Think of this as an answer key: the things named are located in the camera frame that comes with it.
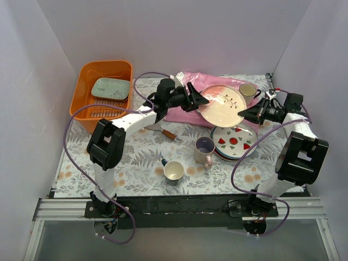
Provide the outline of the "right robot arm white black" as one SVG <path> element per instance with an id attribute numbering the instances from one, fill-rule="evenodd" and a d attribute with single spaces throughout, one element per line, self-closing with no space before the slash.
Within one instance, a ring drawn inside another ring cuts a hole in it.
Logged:
<path id="1" fill-rule="evenodd" d="M 283 105 L 279 107 L 275 106 L 275 101 L 275 91 L 268 91 L 256 105 L 238 113 L 260 126 L 266 120 L 279 123 L 288 137 L 276 161 L 275 173 L 251 191 L 242 207 L 252 216 L 274 209 L 276 198 L 287 190 L 313 184 L 329 148 L 327 141 L 312 132 L 302 95 L 287 93 Z"/>

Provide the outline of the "mint divided tray red berries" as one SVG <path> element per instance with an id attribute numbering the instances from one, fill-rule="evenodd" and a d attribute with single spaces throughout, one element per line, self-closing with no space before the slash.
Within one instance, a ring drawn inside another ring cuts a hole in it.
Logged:
<path id="1" fill-rule="evenodd" d="M 130 81 L 114 78 L 99 78 L 92 87 L 94 97 L 125 100 L 129 95 Z"/>

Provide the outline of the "pink cream round plate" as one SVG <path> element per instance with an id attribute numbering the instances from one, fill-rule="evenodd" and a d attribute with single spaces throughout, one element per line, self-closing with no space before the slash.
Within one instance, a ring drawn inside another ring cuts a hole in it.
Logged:
<path id="1" fill-rule="evenodd" d="M 213 85 L 201 92 L 209 103 L 200 105 L 201 116 L 217 127 L 234 127 L 241 123 L 244 117 L 238 113 L 247 109 L 245 99 L 235 88 L 226 85 Z"/>

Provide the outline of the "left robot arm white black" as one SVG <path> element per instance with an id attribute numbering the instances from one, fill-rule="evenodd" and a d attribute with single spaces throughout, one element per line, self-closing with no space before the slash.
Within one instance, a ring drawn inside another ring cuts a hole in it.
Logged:
<path id="1" fill-rule="evenodd" d="M 191 112 L 208 103 L 191 82 L 176 87 L 174 80 L 165 78 L 138 110 L 112 121 L 99 120 L 87 146 L 95 171 L 96 185 L 90 193 L 94 209 L 105 218 L 115 213 L 116 205 L 111 201 L 116 196 L 114 168 L 122 159 L 128 137 L 162 120 L 170 108 Z"/>

